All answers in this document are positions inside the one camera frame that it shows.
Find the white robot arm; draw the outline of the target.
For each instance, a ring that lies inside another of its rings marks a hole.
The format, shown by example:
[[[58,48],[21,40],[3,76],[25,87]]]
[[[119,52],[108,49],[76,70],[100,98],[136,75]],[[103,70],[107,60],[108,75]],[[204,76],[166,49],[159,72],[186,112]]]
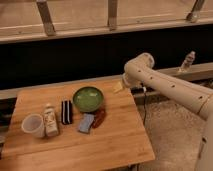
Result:
[[[201,137],[195,171],[213,171],[213,89],[153,70],[154,58],[142,53],[124,65],[115,93],[142,83],[184,106],[206,121]]]

